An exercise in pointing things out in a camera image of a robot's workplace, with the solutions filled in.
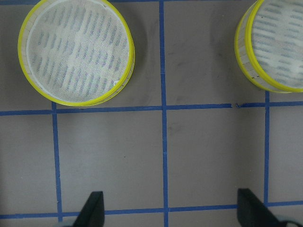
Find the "vertical blue tape strip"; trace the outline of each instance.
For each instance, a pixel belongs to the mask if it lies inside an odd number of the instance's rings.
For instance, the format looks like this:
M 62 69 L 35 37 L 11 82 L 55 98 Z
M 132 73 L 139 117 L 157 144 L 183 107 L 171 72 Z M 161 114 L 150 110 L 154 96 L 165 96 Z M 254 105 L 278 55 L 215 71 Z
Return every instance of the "vertical blue tape strip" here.
M 265 92 L 265 162 L 264 162 L 264 204 L 268 206 L 268 178 L 269 178 L 269 121 L 270 97 Z
M 58 140 L 58 120 L 57 105 L 52 102 L 53 111 L 53 150 L 55 158 L 55 174 L 56 174 L 56 194 L 57 194 L 57 211 L 58 221 L 63 221 L 62 217 L 62 197 L 61 197 L 61 180 L 60 180 L 60 160 L 59 160 L 59 140 Z
M 166 81 L 165 81 L 165 40 L 164 40 L 164 1 L 159 1 L 160 26 L 160 72 L 161 72 L 161 98 L 162 98 L 162 145 L 163 145 L 163 206 L 164 227 L 169 226 L 169 200 L 168 200 L 168 156 L 167 156 L 167 107 L 166 107 Z

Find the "blue grid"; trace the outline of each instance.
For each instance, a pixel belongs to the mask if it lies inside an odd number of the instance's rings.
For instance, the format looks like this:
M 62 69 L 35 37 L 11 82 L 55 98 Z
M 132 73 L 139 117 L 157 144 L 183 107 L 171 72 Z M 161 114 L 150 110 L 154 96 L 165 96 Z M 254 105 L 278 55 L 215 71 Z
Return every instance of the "blue grid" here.
M 169 213 L 181 211 L 203 211 L 203 210 L 234 210 L 236 204 L 195 206 L 195 207 L 169 207 L 168 200 L 168 149 L 167 149 L 167 110 L 188 110 L 188 109 L 220 109 L 220 108 L 265 108 L 265 166 L 264 166 L 264 204 L 268 207 L 303 205 L 303 201 L 282 201 L 268 202 L 268 178 L 269 178 L 269 120 L 270 107 L 277 106 L 303 106 L 303 101 L 295 102 L 270 102 L 269 92 L 265 92 L 265 102 L 236 104 L 201 104 L 201 105 L 167 105 L 166 104 L 166 82 L 165 82 L 165 42 L 164 42 L 164 2 L 184 1 L 184 0 L 111 0 L 111 2 L 158 2 L 160 20 L 160 76 L 161 76 L 161 106 L 135 106 L 135 107 L 106 107 L 106 108 L 87 108 L 87 109 L 57 109 L 56 103 L 52 103 L 51 110 L 23 110 L 23 111 L 0 111 L 0 116 L 13 115 L 52 115 L 53 117 L 53 146 L 55 160 L 56 177 L 56 196 L 57 213 L 37 213 L 37 214 L 11 214 L 0 215 L 0 219 L 18 218 L 58 218 L 62 221 L 63 217 L 75 217 L 79 212 L 63 212 L 60 180 L 60 160 L 58 145 L 58 114 L 77 114 L 77 113 L 103 113 L 103 112 L 133 112 L 133 111 L 162 111 L 162 145 L 163 145 L 163 208 L 154 209 L 132 209 L 132 210 L 106 210 L 106 215 L 118 214 L 142 214 L 142 213 L 163 213 L 164 227 L 169 226 Z M 39 0 L 0 0 L 0 5 L 33 5 Z

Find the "yellow-rimmed container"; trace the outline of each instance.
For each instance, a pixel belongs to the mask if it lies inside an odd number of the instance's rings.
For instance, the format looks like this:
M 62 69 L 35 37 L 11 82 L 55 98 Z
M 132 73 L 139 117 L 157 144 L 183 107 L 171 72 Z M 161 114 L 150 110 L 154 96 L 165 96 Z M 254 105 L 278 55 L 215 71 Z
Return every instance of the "yellow-rimmed container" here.
M 44 97 L 89 106 L 117 95 L 134 69 L 134 42 L 106 0 L 42 0 L 18 39 L 21 68 Z
M 235 53 L 261 89 L 303 92 L 303 1 L 258 0 L 241 19 Z

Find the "gray floor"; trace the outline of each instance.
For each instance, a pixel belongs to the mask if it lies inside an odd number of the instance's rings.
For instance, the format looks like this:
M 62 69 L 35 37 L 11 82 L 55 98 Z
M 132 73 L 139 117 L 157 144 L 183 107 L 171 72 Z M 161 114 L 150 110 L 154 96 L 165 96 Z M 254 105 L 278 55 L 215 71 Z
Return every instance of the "gray floor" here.
M 266 95 L 233 53 L 254 0 L 113 3 L 136 66 L 89 110 L 52 105 L 23 76 L 17 39 L 32 5 L 18 2 L 0 0 L 0 227 L 75 219 L 100 190 L 106 227 L 236 227 L 239 187 L 303 221 L 303 94 Z

